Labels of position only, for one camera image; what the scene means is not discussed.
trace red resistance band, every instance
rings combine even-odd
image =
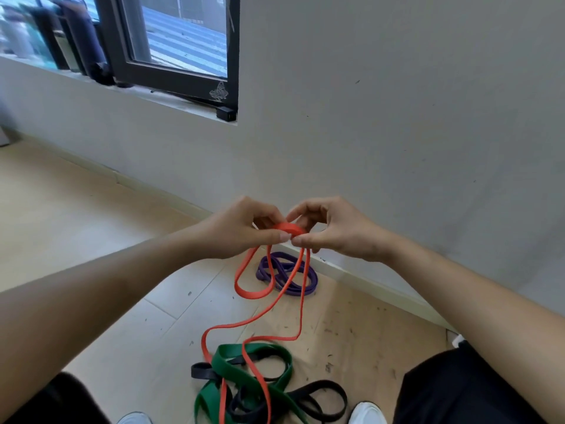
[[[287,232],[287,233],[291,234],[293,237],[295,237],[297,235],[302,235],[303,233],[306,233],[306,231],[304,229],[302,229],[300,226],[297,226],[294,223],[279,223],[279,224],[274,225],[273,229],[279,229],[281,231]],[[271,271],[271,282],[266,287],[266,289],[261,290],[260,292],[247,292],[246,290],[243,290],[239,286],[239,284],[237,284],[237,281],[240,279],[241,274],[243,274],[245,268],[247,267],[247,265],[251,261],[251,258],[253,257],[253,255],[255,254],[255,252],[258,249],[259,249],[259,247],[256,247],[254,249],[250,249],[247,252],[247,255],[245,256],[243,262],[240,264],[239,268],[237,268],[237,271],[236,271],[234,288],[235,288],[236,293],[239,294],[241,297],[244,297],[245,299],[261,299],[261,298],[265,297],[266,295],[268,295],[269,293],[271,293],[273,291],[273,288],[275,287],[275,283],[276,283],[275,282],[275,270],[273,269],[273,264],[271,263],[271,246],[270,245],[267,246],[267,262],[269,263],[269,270]],[[271,309],[273,309],[273,307],[277,304],[277,302],[279,302],[279,299],[283,296],[286,289],[288,289],[290,283],[292,282],[294,276],[296,275],[296,273],[298,272],[298,269],[300,268],[300,264],[302,263],[303,257],[304,257],[304,249],[302,248],[302,249],[300,249],[300,255],[298,256],[298,261],[296,262],[294,269],[292,270],[292,272],[290,273],[290,276],[288,277],[288,281],[286,282],[284,287],[281,289],[281,291],[279,292],[279,294],[277,295],[277,297],[273,301],[273,303],[271,305],[267,306],[258,315],[251,317],[251,318],[248,318],[247,320],[240,321],[239,323],[219,324],[218,326],[210,327],[209,329],[207,329],[202,334],[202,340],[201,340],[202,354],[204,355],[204,358],[208,363],[210,363],[210,364],[212,363],[212,355],[210,354],[210,352],[208,351],[208,348],[206,347],[206,336],[208,335],[208,332],[210,332],[211,330],[214,330],[214,329],[230,329],[230,328],[234,328],[234,327],[244,326],[246,324],[249,324],[249,323],[252,323],[253,321],[258,320],[259,318],[264,316],[266,313],[268,313]],[[251,337],[248,337],[242,343],[241,354],[244,357],[245,363],[247,363],[247,366],[249,367],[249,369],[251,369],[251,372],[257,378],[259,384],[261,385],[261,388],[263,389],[263,394],[265,394],[265,400],[267,402],[267,424],[271,423],[271,396],[269,395],[269,389],[267,387],[267,383],[265,382],[265,378],[263,377],[263,375],[261,375],[261,372],[259,372],[259,369],[257,369],[255,363],[253,363],[251,361],[251,359],[249,358],[247,351],[245,351],[245,345],[248,344],[249,342],[253,342],[253,341],[296,341],[298,339],[298,337],[300,336],[300,333],[302,332],[302,309],[303,309],[303,306],[304,306],[304,291],[305,291],[306,285],[308,283],[308,269],[309,268],[310,268],[310,249],[306,249],[306,262],[304,264],[304,279],[302,280],[302,292],[300,292],[300,326],[299,326],[299,329],[298,329],[298,333],[295,336],[251,336]],[[226,392],[227,392],[227,385],[226,385],[225,379],[222,379],[222,386],[220,388],[220,417],[219,417],[220,424],[225,424]]]

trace window sill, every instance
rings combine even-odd
[[[101,86],[101,87],[103,87],[107,90],[113,91],[113,92],[119,92],[119,93],[122,93],[122,94],[132,95],[132,96],[135,96],[137,98],[145,99],[147,101],[151,101],[151,102],[160,104],[162,106],[175,108],[177,110],[181,110],[181,111],[186,112],[186,113],[190,113],[190,114],[201,116],[201,117],[206,117],[210,120],[214,120],[214,121],[221,122],[221,123],[224,123],[224,124],[237,125],[237,121],[226,122],[226,121],[223,121],[221,119],[218,119],[216,117],[216,109],[215,108],[199,105],[199,104],[193,103],[191,101],[188,101],[186,99],[182,99],[182,98],[179,98],[179,97],[175,97],[174,95],[166,94],[165,92],[160,92],[158,90],[151,90],[151,89],[149,89],[147,87],[143,87],[143,86],[133,86],[133,87],[126,87],[126,88],[117,87],[117,86],[103,86],[101,84],[97,84],[94,80],[92,80],[88,76],[83,76],[80,73],[74,73],[72,71],[67,71],[67,70],[57,70],[57,69],[46,68],[39,61],[37,62],[37,61],[34,61],[34,60],[30,60],[30,59],[18,58],[15,55],[0,54],[0,56],[5,58],[5,59],[10,59],[10,60],[15,61],[15,62],[31,65],[31,66],[37,67],[37,68],[41,68],[42,70],[49,71],[49,72],[52,72],[52,73],[55,73],[55,74],[59,74],[61,76],[66,76],[66,77],[69,77],[69,78],[73,78],[75,80],[81,80],[83,82],[92,83],[92,84],[95,84],[97,86]]]

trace baseboard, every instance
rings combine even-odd
[[[125,187],[133,189],[138,192],[143,192],[150,194],[158,199],[161,199],[168,206],[185,213],[196,220],[203,220],[208,217],[211,213],[201,207],[198,207],[184,199],[173,195],[172,193],[165,192],[159,188],[150,186],[142,181],[135,178],[131,178],[124,175],[118,171],[115,171],[109,167],[106,167],[100,163],[94,162],[90,159],[84,158],[82,156],[75,155],[73,153],[64,150],[53,143],[43,140],[37,137],[32,137],[30,135],[17,132],[15,130],[4,127],[4,132],[12,141],[25,140],[33,142],[41,147],[55,153],[61,158],[72,162],[76,165],[81,166],[87,170],[96,172],[100,175],[107,176],[114,179],[116,183],[122,184]],[[275,246],[274,249],[285,251],[293,256],[298,256],[299,250],[294,248],[292,245],[281,244]],[[369,280],[366,278],[359,277],[352,274],[351,272],[334,265],[333,263],[326,262],[320,259],[318,256],[313,256],[314,268],[320,274],[326,275],[336,281],[342,282],[350,287],[360,290],[362,292],[368,293],[371,296],[376,297],[388,304],[396,306],[406,312],[417,315],[424,320],[430,321],[439,326],[445,327],[449,330],[454,330],[446,320],[438,314],[434,308],[432,308],[427,302],[421,299],[414,298],[405,293],[399,292],[392,289],[386,285],[380,284],[374,280]]]

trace striped metal roof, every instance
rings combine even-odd
[[[98,20],[94,0],[84,0]],[[34,0],[0,0],[2,4],[33,4]],[[225,34],[187,20],[143,7],[147,39],[153,59],[169,67],[227,77]]]

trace window frame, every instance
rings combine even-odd
[[[137,34],[143,32],[143,36],[147,35],[142,16],[138,19],[135,16],[127,17],[123,0],[94,0],[94,2],[108,50],[108,61],[116,80],[237,111],[240,52],[239,0],[224,0],[227,78],[134,60],[132,46],[136,43],[134,39],[131,39],[129,30],[133,26],[138,30]]]

